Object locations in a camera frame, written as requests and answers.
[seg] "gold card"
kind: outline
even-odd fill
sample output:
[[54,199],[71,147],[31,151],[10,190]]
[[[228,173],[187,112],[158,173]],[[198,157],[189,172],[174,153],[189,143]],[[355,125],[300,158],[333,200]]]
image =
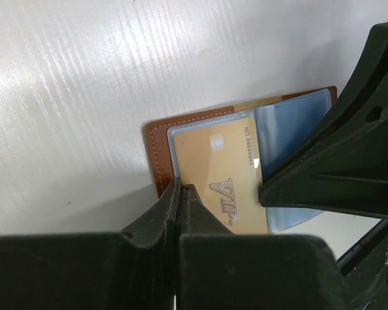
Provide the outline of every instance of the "gold card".
[[203,204],[235,234],[267,233],[259,203],[262,182],[253,118],[176,133],[173,137],[183,184],[194,184]]

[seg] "stitching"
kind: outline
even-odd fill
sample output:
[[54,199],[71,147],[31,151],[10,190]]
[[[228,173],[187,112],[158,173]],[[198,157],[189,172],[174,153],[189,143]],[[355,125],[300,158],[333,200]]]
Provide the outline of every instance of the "stitching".
[[150,135],[151,135],[151,141],[153,143],[153,148],[154,148],[155,163],[156,163],[156,169],[158,170],[158,178],[160,179],[161,191],[164,192],[164,186],[163,186],[162,180],[161,180],[160,166],[158,164],[158,157],[156,156],[155,142],[154,142],[153,130],[152,129],[150,131]]
[[[262,103],[261,105],[269,105],[269,104],[271,104],[271,103],[280,102],[280,101],[283,101],[283,100],[284,100],[284,99],[280,99],[280,100],[272,100],[272,101],[269,101],[269,102]],[[211,118],[211,117],[213,117],[213,116],[218,116],[218,115],[223,115],[223,114],[230,114],[230,113],[237,112],[237,111],[241,111],[241,110],[246,110],[246,109],[250,109],[250,108],[254,108],[254,107],[259,107],[259,106],[261,106],[261,105],[258,105],[258,106],[250,105],[250,106],[247,106],[247,107],[244,107],[244,108],[240,108],[240,109],[237,109],[237,110],[234,110],[234,111],[215,113],[215,114],[211,114],[211,115],[202,116],[202,117],[200,117],[200,118],[185,119],[184,121],[176,121],[175,123],[170,123],[170,124],[166,124],[166,125],[160,125],[160,126],[151,128],[151,130],[149,131],[149,134],[151,135],[151,142],[152,142],[152,144],[153,144],[153,150],[154,150],[154,157],[155,157],[156,170],[157,170],[157,172],[158,172],[158,179],[160,180],[161,191],[164,192],[164,185],[162,184],[160,166],[159,166],[159,164],[158,164],[158,156],[157,156],[157,154],[156,154],[156,149],[155,149],[155,140],[154,140],[154,136],[153,136],[153,130],[154,130],[154,129],[158,129],[158,128],[166,127],[166,126],[178,125],[178,124],[181,124],[181,123],[186,123],[186,122],[188,122],[188,121],[197,121],[197,120],[199,120],[199,119]]]

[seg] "leather wallet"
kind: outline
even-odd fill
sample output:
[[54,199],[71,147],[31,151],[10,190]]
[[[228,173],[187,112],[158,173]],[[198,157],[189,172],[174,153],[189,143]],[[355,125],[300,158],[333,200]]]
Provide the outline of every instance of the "leather wallet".
[[236,105],[230,105],[227,107],[214,108],[211,110],[193,112],[189,114],[172,116],[170,118],[150,121],[145,126],[145,138],[147,141],[147,150],[151,162],[151,169],[158,197],[162,195],[164,190],[175,177],[173,161],[171,158],[171,152],[169,150],[169,141],[167,136],[167,132],[171,127],[175,127],[185,123],[193,123],[197,121],[203,121],[205,119],[216,118],[237,111],[252,109],[258,106],[272,105],[274,103],[302,96],[304,94],[315,92],[320,89],[327,89],[330,92],[332,104],[336,101],[337,89],[335,86],[331,86],[314,90],[295,92],[281,96],[255,99]]

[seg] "white surface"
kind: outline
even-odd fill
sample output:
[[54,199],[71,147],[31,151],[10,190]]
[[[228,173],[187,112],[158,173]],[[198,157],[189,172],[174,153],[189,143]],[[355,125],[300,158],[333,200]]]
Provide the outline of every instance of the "white surface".
[[[0,234],[122,228],[156,200],[145,122],[342,89],[386,20],[380,0],[0,0]],[[375,222],[320,219],[335,253]]]

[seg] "white table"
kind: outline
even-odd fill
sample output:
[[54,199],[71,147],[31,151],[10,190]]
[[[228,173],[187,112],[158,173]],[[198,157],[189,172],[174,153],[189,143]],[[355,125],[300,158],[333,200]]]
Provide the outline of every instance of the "white table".
[[[346,84],[388,1],[0,0],[0,234],[110,231],[156,200],[145,122]],[[377,221],[292,229],[336,256]]]

